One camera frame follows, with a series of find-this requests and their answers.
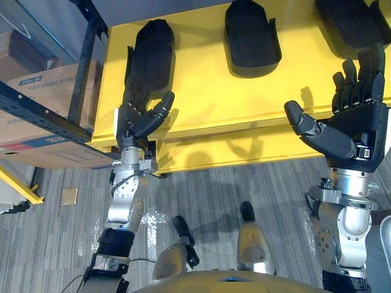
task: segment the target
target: yellow metal bar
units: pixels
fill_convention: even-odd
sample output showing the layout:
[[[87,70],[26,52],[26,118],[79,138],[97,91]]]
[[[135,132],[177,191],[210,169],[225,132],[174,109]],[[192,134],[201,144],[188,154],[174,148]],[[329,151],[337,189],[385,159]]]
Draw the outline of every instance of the yellow metal bar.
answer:
[[[9,186],[14,188],[17,192],[22,194],[23,197],[27,198],[32,204],[43,203],[43,197],[38,197],[33,191],[38,188],[35,185],[33,188],[26,187],[18,178],[13,176],[3,166],[0,166],[0,179],[2,179]]]

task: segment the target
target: small paper on floor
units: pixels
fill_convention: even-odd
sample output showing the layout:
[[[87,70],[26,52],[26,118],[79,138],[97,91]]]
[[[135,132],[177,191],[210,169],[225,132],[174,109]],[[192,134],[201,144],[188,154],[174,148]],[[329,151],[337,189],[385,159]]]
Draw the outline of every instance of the small paper on floor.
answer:
[[[67,206],[70,204],[76,204],[78,199],[78,188],[66,188],[62,190],[61,205]]]

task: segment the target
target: yellow platform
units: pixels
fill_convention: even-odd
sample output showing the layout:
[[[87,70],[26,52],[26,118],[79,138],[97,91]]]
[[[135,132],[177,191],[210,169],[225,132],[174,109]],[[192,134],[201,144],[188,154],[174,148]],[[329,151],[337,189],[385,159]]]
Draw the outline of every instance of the yellow platform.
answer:
[[[159,174],[317,156],[322,154],[302,142],[288,125],[156,143]]]
[[[232,76],[225,57],[224,16],[229,4],[162,16],[175,34],[175,101],[169,118],[150,140],[183,140],[226,131],[281,125],[283,105],[295,99],[316,118],[331,114],[332,75],[342,70],[327,45],[313,0],[257,1],[276,18],[282,60],[267,76]],[[391,1],[380,1],[391,23]],[[114,109],[122,102],[128,45],[148,20],[110,28],[91,146],[116,145]],[[391,46],[386,49],[384,100],[391,104]]]

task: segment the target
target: gray carpet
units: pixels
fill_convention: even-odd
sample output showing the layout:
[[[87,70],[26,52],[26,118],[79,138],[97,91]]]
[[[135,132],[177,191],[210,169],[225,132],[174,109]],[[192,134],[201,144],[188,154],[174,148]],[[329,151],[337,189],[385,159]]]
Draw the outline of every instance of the gray carpet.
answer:
[[[373,180],[380,189],[371,197],[391,208],[391,156]],[[0,215],[0,292],[60,292],[83,274],[106,220],[111,196],[109,168],[45,170],[44,204],[24,213]],[[131,258],[156,259],[177,240],[170,224],[180,214],[196,239],[196,270],[235,269],[239,206],[249,200],[274,251],[280,276],[321,285],[309,213],[303,194],[327,176],[325,160],[306,159],[225,167],[150,178],[146,215],[136,234]],[[62,189],[78,187],[78,202],[61,206]],[[131,289],[151,282],[153,264],[130,264]],[[78,281],[67,292],[75,292]]]

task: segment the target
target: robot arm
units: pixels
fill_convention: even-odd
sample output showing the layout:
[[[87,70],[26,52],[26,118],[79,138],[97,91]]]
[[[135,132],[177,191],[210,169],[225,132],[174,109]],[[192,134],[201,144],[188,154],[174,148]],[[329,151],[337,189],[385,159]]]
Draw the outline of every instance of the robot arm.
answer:
[[[370,292],[367,284],[365,237],[371,228],[368,199],[375,184],[368,182],[390,148],[389,109],[382,103],[385,54],[381,45],[359,54],[360,71],[351,59],[333,76],[334,116],[316,121],[290,101],[285,112],[295,133],[323,153],[330,167],[328,178],[312,186],[318,227],[316,246],[323,270],[323,286],[331,292]]]
[[[121,160],[113,162],[113,200],[97,253],[84,274],[83,293],[124,293],[128,288],[129,282],[122,276],[128,272],[129,253],[144,211],[147,175],[157,169],[147,136],[162,124],[174,102],[174,94],[167,92],[153,110],[146,110],[149,92],[136,78],[128,76],[128,70],[118,112],[116,138]]]

